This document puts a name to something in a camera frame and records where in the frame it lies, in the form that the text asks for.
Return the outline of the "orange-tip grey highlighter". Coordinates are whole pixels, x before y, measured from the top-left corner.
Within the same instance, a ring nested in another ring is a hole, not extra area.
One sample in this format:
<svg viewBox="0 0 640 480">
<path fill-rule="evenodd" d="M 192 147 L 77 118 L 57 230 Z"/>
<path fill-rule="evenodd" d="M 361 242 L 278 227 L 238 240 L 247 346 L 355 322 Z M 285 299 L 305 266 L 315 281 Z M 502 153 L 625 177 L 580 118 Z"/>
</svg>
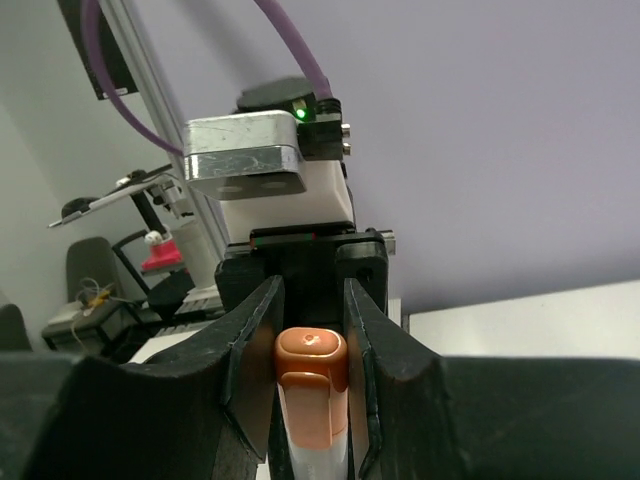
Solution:
<svg viewBox="0 0 640 480">
<path fill-rule="evenodd" d="M 345 429 L 332 439 L 327 449 L 297 446 L 287 436 L 290 461 L 297 480 L 346 480 L 348 478 L 348 433 Z"/>
</svg>

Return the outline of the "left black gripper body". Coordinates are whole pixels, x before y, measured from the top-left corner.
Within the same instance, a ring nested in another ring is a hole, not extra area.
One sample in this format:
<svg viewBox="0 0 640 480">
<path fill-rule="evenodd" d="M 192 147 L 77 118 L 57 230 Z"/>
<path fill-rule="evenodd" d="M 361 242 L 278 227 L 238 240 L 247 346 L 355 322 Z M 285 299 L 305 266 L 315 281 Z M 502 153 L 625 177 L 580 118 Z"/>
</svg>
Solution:
<svg viewBox="0 0 640 480">
<path fill-rule="evenodd" d="M 341 325 L 344 281 L 355 279 L 383 312 L 388 311 L 389 257 L 396 253 L 391 230 L 354 227 L 256 229 L 230 244 L 215 272 L 229 312 L 260 284 L 280 276 L 286 325 Z"/>
</svg>

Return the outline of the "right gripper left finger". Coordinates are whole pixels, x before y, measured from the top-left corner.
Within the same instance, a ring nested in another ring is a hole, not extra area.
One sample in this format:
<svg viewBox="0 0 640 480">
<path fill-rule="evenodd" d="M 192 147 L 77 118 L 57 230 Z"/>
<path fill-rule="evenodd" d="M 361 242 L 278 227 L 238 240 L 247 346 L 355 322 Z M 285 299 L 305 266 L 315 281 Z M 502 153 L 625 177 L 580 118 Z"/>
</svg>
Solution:
<svg viewBox="0 0 640 480">
<path fill-rule="evenodd" d="M 1 357 L 5 479 L 249 479 L 267 457 L 284 283 L 144 363 Z"/>
</svg>

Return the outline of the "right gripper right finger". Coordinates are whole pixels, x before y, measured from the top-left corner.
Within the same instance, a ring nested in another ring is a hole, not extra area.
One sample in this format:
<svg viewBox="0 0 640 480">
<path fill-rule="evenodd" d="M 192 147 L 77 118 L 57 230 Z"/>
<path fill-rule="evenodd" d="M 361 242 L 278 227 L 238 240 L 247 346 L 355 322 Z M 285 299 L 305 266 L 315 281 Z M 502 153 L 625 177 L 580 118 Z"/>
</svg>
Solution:
<svg viewBox="0 0 640 480">
<path fill-rule="evenodd" d="M 344 283 L 359 479 L 635 479 L 639 364 L 441 356 Z"/>
</svg>

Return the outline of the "orange highlighter cap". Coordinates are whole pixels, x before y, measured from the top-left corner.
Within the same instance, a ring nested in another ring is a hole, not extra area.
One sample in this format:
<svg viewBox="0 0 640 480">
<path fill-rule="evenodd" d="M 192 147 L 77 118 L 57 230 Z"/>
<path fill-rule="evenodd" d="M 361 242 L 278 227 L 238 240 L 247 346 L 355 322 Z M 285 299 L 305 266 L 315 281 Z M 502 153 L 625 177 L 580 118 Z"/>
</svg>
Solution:
<svg viewBox="0 0 640 480">
<path fill-rule="evenodd" d="M 348 425 L 348 349 L 337 332 L 292 327 L 275 341 L 276 378 L 293 445 L 327 450 Z"/>
</svg>

